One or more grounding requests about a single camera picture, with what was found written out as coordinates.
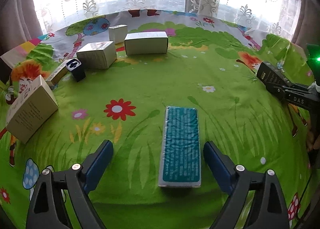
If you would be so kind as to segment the black rectangular box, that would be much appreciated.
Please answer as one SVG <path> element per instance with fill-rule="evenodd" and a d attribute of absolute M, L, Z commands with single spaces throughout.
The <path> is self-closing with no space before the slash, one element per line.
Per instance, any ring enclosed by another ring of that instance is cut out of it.
<path fill-rule="evenodd" d="M 268 92 L 273 95 L 280 92 L 283 87 L 291 87 L 292 82 L 275 66 L 263 61 L 256 73 L 257 78 L 265 85 Z"/>

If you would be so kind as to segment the teal green box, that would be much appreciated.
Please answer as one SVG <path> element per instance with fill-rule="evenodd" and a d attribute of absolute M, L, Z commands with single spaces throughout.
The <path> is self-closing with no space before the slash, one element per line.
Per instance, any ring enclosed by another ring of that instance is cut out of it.
<path fill-rule="evenodd" d="M 165 109 L 158 185 L 201 186 L 200 131 L 195 108 L 167 106 Z"/>

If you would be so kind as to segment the beige kraft box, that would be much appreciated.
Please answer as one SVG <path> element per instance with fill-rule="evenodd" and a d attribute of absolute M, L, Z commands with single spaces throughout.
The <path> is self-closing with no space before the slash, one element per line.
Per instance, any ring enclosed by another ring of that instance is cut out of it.
<path fill-rule="evenodd" d="M 42 75 L 39 75 L 10 106 L 5 128 L 22 143 L 27 143 L 57 110 L 52 90 Z"/>

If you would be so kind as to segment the slim gold edged box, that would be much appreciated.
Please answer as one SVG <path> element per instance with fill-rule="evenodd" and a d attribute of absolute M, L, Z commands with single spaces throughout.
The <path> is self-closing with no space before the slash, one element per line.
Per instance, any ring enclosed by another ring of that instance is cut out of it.
<path fill-rule="evenodd" d="M 55 89 L 59 83 L 59 81 L 67 74 L 68 69 L 66 65 L 61 64 L 60 66 L 57 67 L 56 70 L 54 70 L 50 76 L 46 79 L 47 85 L 51 89 Z"/>

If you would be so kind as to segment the small black cube box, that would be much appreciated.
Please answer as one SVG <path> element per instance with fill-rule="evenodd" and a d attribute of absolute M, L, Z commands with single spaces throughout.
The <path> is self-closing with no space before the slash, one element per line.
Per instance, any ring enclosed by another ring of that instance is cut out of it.
<path fill-rule="evenodd" d="M 79 59 L 72 58 L 66 63 L 66 68 L 71 72 L 76 82 L 80 82 L 86 77 L 84 67 Z"/>

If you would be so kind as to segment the white grey text box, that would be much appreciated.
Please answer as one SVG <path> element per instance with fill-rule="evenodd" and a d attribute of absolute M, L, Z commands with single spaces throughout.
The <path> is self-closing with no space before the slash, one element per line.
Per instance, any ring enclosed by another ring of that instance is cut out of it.
<path fill-rule="evenodd" d="M 124 40 L 127 56 L 143 54 L 166 54 L 169 39 L 165 31 L 129 33 Z"/>

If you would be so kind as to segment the white orange medicine box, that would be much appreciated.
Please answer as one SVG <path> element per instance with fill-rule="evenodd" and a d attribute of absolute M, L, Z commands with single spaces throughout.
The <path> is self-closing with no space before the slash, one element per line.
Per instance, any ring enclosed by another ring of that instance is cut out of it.
<path fill-rule="evenodd" d="M 76 57 L 90 69 L 108 69 L 117 59 L 116 46 L 113 41 L 92 42 L 76 52 Z"/>

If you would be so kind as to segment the small white box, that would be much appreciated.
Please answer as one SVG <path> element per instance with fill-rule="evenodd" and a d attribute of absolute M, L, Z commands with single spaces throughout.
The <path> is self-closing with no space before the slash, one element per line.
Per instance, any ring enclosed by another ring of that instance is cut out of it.
<path fill-rule="evenodd" d="M 127 25 L 120 24 L 109 27 L 108 33 L 110 41 L 113 41 L 115 44 L 122 43 L 128 34 Z"/>

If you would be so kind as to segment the green cartoon bedsheet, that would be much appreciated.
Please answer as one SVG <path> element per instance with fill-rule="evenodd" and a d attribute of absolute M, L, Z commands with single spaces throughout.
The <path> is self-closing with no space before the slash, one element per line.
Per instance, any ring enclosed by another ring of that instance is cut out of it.
<path fill-rule="evenodd" d="M 127 56 L 123 44 L 107 70 L 71 74 L 53 93 L 58 110 L 27 143 L 1 131 L 1 208 L 24 228 L 39 172 L 68 169 L 99 144 L 113 142 L 114 156 L 89 197 L 107 228 L 208 228 L 227 195 L 206 165 L 199 188 L 179 192 L 158 186 L 167 106 L 194 107 L 200 142 L 212 140 L 249 170 L 273 169 L 284 192 L 289 226 L 310 208 L 319 183 L 305 147 L 308 112 L 281 104 L 258 80 L 261 61 L 291 81 L 310 85 L 304 52 L 277 35 L 191 13 L 123 11 L 83 20 L 22 43 L 3 55 L 13 68 L 1 86 L 1 126 L 27 84 L 52 73 L 91 42 L 108 40 L 118 24 L 129 32 L 165 31 L 168 52 Z"/>

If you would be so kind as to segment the mauve drape curtain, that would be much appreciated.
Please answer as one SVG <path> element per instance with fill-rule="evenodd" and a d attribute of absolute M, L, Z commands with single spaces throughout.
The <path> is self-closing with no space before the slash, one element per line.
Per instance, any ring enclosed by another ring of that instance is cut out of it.
<path fill-rule="evenodd" d="M 3 52 L 42 34 L 33 0 L 1 0 L 1 50 Z"/>

